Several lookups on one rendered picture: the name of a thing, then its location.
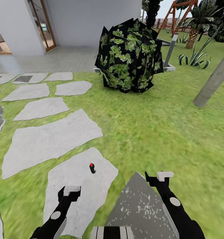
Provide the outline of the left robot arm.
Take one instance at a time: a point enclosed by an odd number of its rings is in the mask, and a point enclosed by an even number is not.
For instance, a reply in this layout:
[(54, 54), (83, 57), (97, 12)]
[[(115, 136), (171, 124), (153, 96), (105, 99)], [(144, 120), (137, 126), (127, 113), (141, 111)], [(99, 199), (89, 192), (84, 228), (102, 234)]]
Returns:
[(72, 201), (80, 196), (80, 186), (63, 187), (58, 193), (58, 206), (42, 227), (37, 227), (30, 239), (59, 239), (66, 226), (66, 214)]

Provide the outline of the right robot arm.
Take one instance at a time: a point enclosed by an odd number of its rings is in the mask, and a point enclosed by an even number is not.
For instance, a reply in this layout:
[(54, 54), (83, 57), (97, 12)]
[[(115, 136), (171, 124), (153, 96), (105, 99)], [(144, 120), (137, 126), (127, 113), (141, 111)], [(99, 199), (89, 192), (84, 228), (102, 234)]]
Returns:
[(149, 177), (145, 172), (146, 182), (156, 187), (163, 200), (163, 211), (177, 239), (205, 239), (202, 229), (195, 220), (191, 220), (179, 199), (169, 189), (169, 178), (173, 172), (157, 172), (158, 177)]

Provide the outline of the robot trunk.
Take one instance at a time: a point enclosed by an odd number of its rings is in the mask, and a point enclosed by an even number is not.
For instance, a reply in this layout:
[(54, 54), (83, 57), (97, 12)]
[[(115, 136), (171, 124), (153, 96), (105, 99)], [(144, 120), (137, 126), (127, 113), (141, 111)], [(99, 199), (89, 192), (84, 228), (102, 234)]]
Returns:
[(90, 239), (134, 239), (130, 226), (94, 226)]

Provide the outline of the pesticide atomizer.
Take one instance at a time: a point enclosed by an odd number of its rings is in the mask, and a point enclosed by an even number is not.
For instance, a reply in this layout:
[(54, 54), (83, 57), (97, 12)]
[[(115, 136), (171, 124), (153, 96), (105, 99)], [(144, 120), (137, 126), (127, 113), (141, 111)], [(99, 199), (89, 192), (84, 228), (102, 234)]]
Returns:
[(89, 167), (90, 167), (91, 173), (94, 174), (96, 172), (95, 166), (94, 165), (90, 165)]

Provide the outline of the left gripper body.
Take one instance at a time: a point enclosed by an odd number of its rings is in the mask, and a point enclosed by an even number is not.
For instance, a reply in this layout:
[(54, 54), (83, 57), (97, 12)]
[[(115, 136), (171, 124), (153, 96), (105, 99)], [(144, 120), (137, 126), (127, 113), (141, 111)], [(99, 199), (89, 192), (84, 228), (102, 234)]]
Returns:
[(78, 192), (70, 192), (68, 196), (63, 196), (64, 192), (58, 193), (58, 202), (66, 202), (68, 206), (70, 206), (72, 201), (77, 201), (78, 199)]

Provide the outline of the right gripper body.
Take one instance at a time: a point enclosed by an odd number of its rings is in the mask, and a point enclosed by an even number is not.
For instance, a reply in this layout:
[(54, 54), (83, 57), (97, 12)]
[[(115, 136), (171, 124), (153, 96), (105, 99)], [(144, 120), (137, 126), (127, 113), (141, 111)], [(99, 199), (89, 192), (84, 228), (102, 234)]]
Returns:
[(169, 188), (169, 178), (165, 178), (164, 182), (160, 182), (157, 177), (150, 177), (149, 178), (149, 183), (148, 183), (151, 187), (156, 187), (157, 191), (159, 192), (160, 195), (160, 191), (161, 188), (163, 187), (167, 187)]

